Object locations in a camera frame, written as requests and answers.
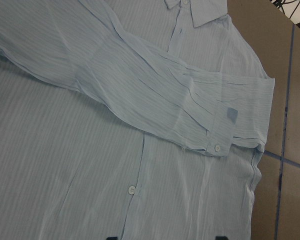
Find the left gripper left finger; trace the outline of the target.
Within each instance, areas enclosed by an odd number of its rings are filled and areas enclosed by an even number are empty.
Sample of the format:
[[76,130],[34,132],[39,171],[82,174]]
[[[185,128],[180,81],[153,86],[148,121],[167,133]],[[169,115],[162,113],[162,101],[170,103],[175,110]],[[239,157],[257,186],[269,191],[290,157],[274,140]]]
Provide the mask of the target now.
[[118,240],[118,239],[119,239],[118,236],[108,236],[108,237],[106,238],[106,240]]

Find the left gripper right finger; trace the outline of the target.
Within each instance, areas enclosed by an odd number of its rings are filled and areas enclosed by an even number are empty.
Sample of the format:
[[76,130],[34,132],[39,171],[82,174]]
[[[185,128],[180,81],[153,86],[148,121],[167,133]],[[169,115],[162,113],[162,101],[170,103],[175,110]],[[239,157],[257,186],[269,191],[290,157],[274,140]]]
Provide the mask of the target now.
[[216,236],[215,240],[228,240],[228,237],[226,237],[226,236]]

